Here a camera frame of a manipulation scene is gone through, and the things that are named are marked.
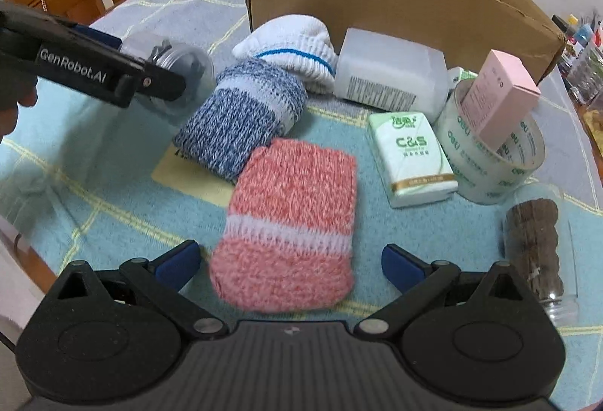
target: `barcode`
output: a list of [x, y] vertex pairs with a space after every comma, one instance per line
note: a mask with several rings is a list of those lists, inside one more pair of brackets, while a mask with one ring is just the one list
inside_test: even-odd
[[417, 96], [408, 91], [396, 90], [396, 88], [390, 88], [368, 79], [352, 76], [347, 90], [347, 98], [390, 112], [405, 112], [410, 110]]

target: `tissue pack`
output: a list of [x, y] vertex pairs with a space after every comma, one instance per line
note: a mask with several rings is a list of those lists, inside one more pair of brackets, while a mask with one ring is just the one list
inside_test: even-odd
[[445, 200], [458, 188], [425, 115], [372, 114], [367, 134], [393, 208]]

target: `white stripe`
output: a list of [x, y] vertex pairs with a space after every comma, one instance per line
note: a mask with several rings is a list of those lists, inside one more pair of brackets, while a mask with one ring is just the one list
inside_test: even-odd
[[284, 226], [251, 215], [229, 215], [224, 238], [262, 244], [282, 243], [298, 251], [326, 255], [344, 255], [352, 250], [352, 235], [328, 234], [305, 226]]
[[266, 105], [274, 112], [276, 120], [285, 127], [283, 134], [289, 132], [295, 123], [295, 117], [291, 116], [288, 105], [271, 90], [267, 90], [266, 85], [259, 79], [254, 79], [252, 76], [228, 78], [220, 83], [218, 90], [240, 90], [248, 94], [253, 100]]

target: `small pink carton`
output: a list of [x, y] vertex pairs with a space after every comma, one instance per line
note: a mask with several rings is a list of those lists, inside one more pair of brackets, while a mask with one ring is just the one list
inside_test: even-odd
[[540, 90], [515, 56], [491, 50], [461, 103], [473, 132], [497, 150], [530, 113]]

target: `tape roll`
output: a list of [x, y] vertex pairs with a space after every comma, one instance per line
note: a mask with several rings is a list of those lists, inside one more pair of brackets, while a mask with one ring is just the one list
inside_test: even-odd
[[473, 79], [456, 85], [433, 127], [467, 200], [491, 205], [503, 200], [545, 161], [545, 140], [528, 115], [509, 139], [494, 151], [471, 130], [460, 103]]

